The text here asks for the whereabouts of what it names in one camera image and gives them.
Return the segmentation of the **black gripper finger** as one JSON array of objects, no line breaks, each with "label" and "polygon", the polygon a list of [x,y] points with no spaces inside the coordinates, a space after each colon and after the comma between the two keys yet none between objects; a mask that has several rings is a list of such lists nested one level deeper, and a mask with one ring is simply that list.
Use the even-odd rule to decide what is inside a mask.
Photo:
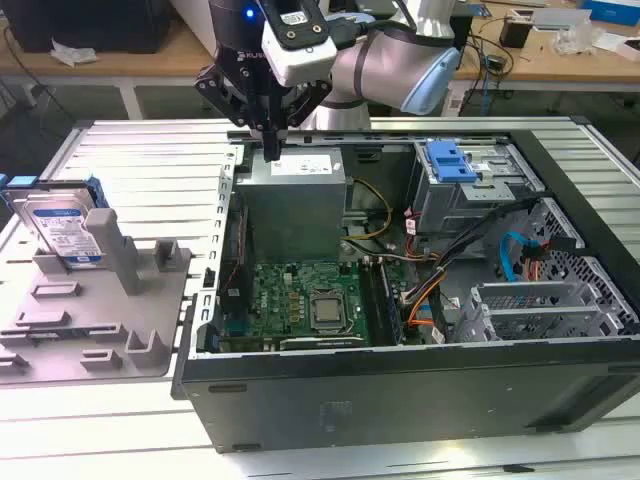
[{"label": "black gripper finger", "polygon": [[273,161],[274,130],[269,108],[258,92],[256,75],[241,67],[234,84],[216,64],[204,69],[195,82],[196,90],[235,126],[248,127],[261,141],[266,161]]},{"label": "black gripper finger", "polygon": [[301,86],[279,87],[273,98],[273,159],[279,160],[288,130],[301,127],[331,92],[329,80],[306,82]]}]

